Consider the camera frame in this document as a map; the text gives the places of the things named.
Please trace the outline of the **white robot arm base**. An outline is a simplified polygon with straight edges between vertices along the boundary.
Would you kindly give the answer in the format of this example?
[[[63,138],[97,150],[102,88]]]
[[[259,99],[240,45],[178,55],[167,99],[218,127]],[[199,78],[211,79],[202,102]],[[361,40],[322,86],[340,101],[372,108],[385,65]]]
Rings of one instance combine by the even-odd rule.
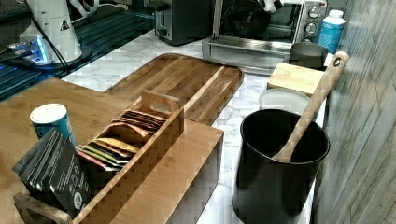
[[[31,24],[8,47],[38,66],[66,65],[83,54],[72,25],[67,0],[26,0]]]

